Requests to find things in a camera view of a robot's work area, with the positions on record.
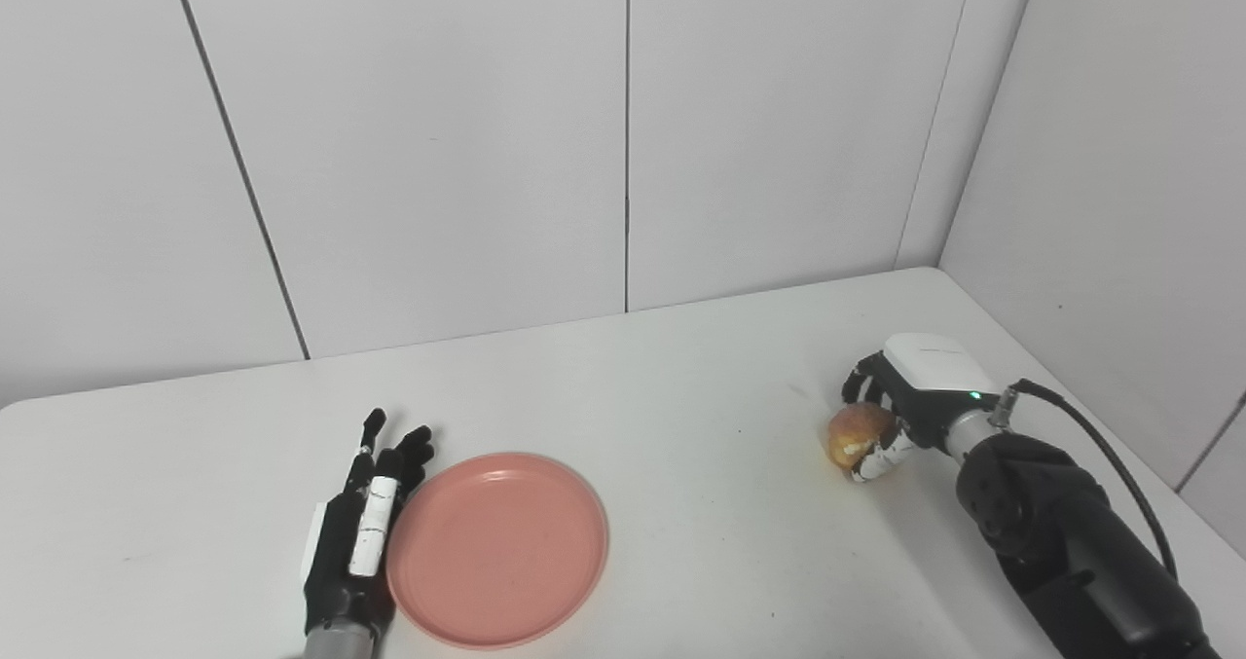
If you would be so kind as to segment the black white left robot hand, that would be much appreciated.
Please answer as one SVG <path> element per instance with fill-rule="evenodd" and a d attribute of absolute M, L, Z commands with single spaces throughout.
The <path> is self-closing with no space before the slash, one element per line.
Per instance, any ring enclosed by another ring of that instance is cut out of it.
<path fill-rule="evenodd" d="M 383 571 L 388 534 L 435 450 L 427 425 L 379 448 L 385 424 L 383 409 L 365 417 L 346 481 L 323 508 L 303 584 L 309 658 L 370 657 L 395 613 Z"/>

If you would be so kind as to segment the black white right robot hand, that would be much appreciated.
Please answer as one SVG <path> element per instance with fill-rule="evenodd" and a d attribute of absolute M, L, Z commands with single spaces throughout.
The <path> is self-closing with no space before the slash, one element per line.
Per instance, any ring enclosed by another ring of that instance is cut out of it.
<path fill-rule="evenodd" d="M 954 339 L 895 334 L 854 366 L 841 387 L 849 409 L 866 406 L 882 419 L 854 450 L 847 472 L 858 483 L 898 468 L 918 450 L 961 463 L 981 442 L 1006 429 L 994 421 L 1001 389 Z"/>

